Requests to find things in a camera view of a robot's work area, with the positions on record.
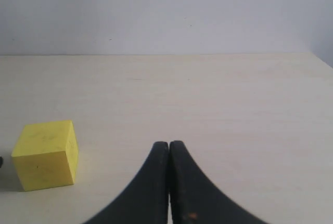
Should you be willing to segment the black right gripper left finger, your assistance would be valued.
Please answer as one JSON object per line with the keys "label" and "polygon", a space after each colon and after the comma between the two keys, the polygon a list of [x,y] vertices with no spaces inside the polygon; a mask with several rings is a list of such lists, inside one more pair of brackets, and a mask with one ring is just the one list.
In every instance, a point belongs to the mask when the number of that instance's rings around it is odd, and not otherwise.
{"label": "black right gripper left finger", "polygon": [[87,223],[167,223],[168,159],[168,143],[155,142],[132,181]]}

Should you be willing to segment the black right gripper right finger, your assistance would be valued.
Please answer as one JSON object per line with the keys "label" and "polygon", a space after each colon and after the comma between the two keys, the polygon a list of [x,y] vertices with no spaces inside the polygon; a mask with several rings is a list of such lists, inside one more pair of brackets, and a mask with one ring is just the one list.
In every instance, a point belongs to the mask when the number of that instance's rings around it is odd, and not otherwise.
{"label": "black right gripper right finger", "polygon": [[170,143],[169,173],[173,223],[265,223],[220,191],[182,141]]}

